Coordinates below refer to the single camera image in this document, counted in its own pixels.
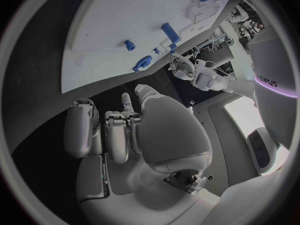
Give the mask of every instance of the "purple light strip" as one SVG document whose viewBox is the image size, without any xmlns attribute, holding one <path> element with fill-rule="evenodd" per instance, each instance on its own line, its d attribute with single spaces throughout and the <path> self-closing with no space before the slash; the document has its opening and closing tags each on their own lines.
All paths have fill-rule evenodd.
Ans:
<svg viewBox="0 0 300 225">
<path fill-rule="evenodd" d="M 263 82 L 261 82 L 256 76 L 254 77 L 254 80 L 255 80 L 259 85 L 262 85 L 263 87 L 265 87 L 265 88 L 267 88 L 267 89 L 270 89 L 270 90 L 272 90 L 272 91 L 275 92 L 275 93 L 278 93 L 278 94 L 281 94 L 281 95 L 284 95 L 284 96 L 287 96 L 287 97 L 290 97 L 290 98 L 298 98 L 297 95 L 292 95 L 292 94 L 284 93 L 284 92 L 275 90 L 274 88 L 271 88 L 271 87 L 267 86 L 266 84 L 264 84 Z"/>
</svg>

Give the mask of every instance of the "white panel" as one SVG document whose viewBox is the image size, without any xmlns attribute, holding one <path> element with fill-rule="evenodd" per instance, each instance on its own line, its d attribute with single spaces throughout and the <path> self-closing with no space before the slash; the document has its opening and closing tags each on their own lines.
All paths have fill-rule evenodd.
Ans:
<svg viewBox="0 0 300 225">
<path fill-rule="evenodd" d="M 154 64 L 170 50 L 168 42 L 164 42 L 168 37 L 161 29 L 164 23 L 170 23 L 185 42 L 210 28 L 227 1 L 206 2 L 203 9 L 208 18 L 203 20 L 200 15 L 198 19 L 202 21 L 195 25 L 196 31 L 190 33 L 187 11 L 196 6 L 193 0 L 84 0 L 64 48 L 62 92 L 133 73 L 132 68 L 148 55 L 153 58 L 151 65 Z M 126 49 L 126 40 L 135 44 L 135 50 Z M 155 54 L 154 48 L 161 53 Z"/>
</svg>

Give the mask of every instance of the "white board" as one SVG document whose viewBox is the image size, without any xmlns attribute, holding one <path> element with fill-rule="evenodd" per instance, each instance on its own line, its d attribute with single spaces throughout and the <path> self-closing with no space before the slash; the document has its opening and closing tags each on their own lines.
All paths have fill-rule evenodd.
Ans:
<svg viewBox="0 0 300 225">
<path fill-rule="evenodd" d="M 84 0 L 70 27 L 62 61 L 61 92 L 107 78 L 134 73 L 132 68 L 145 56 L 151 64 L 166 55 L 171 41 L 161 29 L 169 23 L 184 43 L 209 29 L 228 0 L 212 1 L 210 16 L 199 15 L 196 24 L 189 13 L 202 13 L 210 1 L 197 0 Z M 126 49 L 125 41 L 136 46 Z"/>
</svg>

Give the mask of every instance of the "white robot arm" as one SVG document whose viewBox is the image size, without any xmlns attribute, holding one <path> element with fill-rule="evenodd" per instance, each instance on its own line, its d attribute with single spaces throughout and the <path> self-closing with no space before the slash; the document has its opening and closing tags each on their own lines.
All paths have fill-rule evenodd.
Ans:
<svg viewBox="0 0 300 225">
<path fill-rule="evenodd" d="M 173 60 L 170 62 L 170 69 L 173 75 L 182 80 L 189 80 L 190 83 L 202 91 L 223 90 L 227 93 L 235 92 L 248 97 L 255 102 L 254 83 L 237 80 L 227 75 L 220 76 L 212 68 L 206 67 L 206 62 L 197 59 L 193 69 L 192 62 L 177 53 L 172 53 Z"/>
</svg>

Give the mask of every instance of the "person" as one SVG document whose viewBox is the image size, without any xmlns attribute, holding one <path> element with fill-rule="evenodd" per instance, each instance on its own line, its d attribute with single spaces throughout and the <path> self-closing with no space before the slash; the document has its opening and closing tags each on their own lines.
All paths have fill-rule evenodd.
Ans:
<svg viewBox="0 0 300 225">
<path fill-rule="evenodd" d="M 238 12 L 236 14 L 233 14 L 232 12 L 227 16 L 228 20 L 231 23 L 240 23 L 244 22 L 249 18 L 248 12 L 246 12 L 240 5 L 236 5 L 235 7 Z"/>
</svg>

